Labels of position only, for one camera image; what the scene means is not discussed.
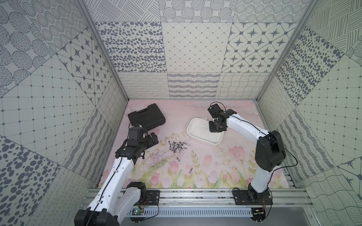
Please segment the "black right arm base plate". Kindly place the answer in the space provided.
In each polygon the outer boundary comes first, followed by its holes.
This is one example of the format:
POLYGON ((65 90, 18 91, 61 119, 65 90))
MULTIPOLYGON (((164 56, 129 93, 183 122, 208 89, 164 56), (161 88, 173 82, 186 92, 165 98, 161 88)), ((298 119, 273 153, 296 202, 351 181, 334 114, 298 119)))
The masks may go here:
POLYGON ((269 190, 256 193, 254 190, 232 190, 232 195, 236 205, 273 205, 272 195, 269 190))

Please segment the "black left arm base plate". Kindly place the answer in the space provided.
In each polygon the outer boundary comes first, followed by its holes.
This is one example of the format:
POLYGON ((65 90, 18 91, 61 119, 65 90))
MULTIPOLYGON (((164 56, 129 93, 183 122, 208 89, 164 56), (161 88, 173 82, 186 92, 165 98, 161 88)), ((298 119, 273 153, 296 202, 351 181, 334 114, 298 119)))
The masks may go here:
POLYGON ((141 190, 140 200, 136 205, 150 205, 157 206, 159 205, 160 199, 160 190, 141 190))

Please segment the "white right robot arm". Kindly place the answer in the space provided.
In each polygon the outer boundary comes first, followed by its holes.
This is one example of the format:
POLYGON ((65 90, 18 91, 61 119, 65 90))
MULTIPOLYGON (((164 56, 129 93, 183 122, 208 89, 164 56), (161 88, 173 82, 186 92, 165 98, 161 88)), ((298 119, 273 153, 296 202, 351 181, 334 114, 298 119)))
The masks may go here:
POLYGON ((255 162, 258 168, 248 185, 248 195, 251 199, 257 200, 267 194, 273 172, 286 158, 281 135, 277 131, 267 131, 255 126, 232 109, 222 110, 218 104, 213 102, 208 108, 213 118, 209 122, 209 131, 220 133, 231 128, 255 144, 255 162))

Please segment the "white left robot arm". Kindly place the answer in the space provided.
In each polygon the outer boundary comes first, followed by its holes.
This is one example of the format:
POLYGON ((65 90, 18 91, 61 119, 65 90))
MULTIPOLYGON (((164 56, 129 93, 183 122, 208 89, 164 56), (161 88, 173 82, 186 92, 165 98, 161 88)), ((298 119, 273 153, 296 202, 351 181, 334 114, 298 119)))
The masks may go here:
POLYGON ((131 182, 125 191, 123 185, 145 151, 159 143, 155 133, 140 126, 129 129, 127 139, 116 151, 116 158, 105 184, 87 209, 79 210, 74 218, 76 226, 119 226, 135 205, 149 200, 143 182, 131 182))

